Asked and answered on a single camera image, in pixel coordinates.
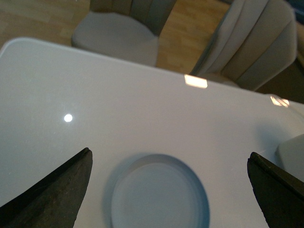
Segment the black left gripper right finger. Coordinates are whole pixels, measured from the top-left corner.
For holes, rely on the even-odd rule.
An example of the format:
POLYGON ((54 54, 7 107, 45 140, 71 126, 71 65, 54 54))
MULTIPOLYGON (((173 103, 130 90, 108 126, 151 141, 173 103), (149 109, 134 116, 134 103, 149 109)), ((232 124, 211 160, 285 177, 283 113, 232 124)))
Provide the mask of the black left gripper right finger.
POLYGON ((247 174, 270 228, 304 226, 304 183, 260 154, 252 152, 247 174))

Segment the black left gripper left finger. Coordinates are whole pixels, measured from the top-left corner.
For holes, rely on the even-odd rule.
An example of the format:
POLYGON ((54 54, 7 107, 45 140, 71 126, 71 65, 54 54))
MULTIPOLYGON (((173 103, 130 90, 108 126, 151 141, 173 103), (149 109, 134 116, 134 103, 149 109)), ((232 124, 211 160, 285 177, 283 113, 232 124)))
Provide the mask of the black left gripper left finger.
POLYGON ((2 228, 72 228, 86 194, 93 154, 84 148, 0 208, 2 228))

